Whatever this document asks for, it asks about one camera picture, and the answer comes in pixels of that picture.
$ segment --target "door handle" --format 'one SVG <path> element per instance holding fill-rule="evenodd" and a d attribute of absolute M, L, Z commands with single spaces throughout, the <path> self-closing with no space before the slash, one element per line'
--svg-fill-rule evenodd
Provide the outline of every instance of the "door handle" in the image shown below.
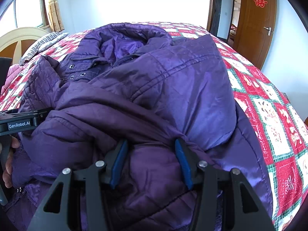
<path fill-rule="evenodd" d="M 270 36 L 270 33 L 272 32 L 272 28 L 271 27 L 263 27 L 267 30 L 267 35 Z"/>

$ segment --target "headboard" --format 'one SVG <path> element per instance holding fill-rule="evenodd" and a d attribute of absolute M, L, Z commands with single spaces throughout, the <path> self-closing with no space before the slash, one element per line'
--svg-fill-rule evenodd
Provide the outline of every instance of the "headboard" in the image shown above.
<path fill-rule="evenodd" d="M 13 64 L 19 60 L 27 49 L 39 38 L 48 34 L 41 28 L 25 27 L 12 30 L 0 37 L 0 57 L 13 59 Z"/>

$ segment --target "wooden door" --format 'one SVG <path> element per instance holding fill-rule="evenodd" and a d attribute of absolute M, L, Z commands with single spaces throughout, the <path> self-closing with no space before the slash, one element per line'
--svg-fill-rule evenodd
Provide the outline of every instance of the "wooden door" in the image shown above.
<path fill-rule="evenodd" d="M 233 48 L 258 69 L 262 68 L 272 42 L 276 9 L 277 0 L 241 0 Z"/>

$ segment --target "logo label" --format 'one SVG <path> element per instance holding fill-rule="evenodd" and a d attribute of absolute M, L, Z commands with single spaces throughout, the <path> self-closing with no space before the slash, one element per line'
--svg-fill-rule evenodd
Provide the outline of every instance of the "logo label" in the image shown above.
<path fill-rule="evenodd" d="M 25 120 L 22 120 L 22 121 L 10 122 L 7 125 L 9 127 L 9 130 L 13 130 L 13 129 L 31 126 L 31 123 L 30 123 L 30 119 L 25 119 Z"/>

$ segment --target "metal screw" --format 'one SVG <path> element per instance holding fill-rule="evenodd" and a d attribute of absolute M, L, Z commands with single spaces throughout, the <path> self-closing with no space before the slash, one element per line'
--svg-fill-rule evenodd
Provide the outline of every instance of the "metal screw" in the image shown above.
<path fill-rule="evenodd" d="M 62 173 L 68 175 L 70 173 L 70 168 L 66 167 L 65 169 L 62 170 Z"/>
<path fill-rule="evenodd" d="M 95 166 L 97 166 L 97 167 L 102 167 L 104 165 L 105 165 L 104 161 L 97 161 L 97 162 L 95 162 Z"/>
<path fill-rule="evenodd" d="M 199 161 L 199 167 L 207 167 L 208 163 L 206 161 Z"/>
<path fill-rule="evenodd" d="M 235 168 L 232 168 L 232 173 L 234 173 L 235 175 L 239 175 L 241 171 L 235 167 Z"/>

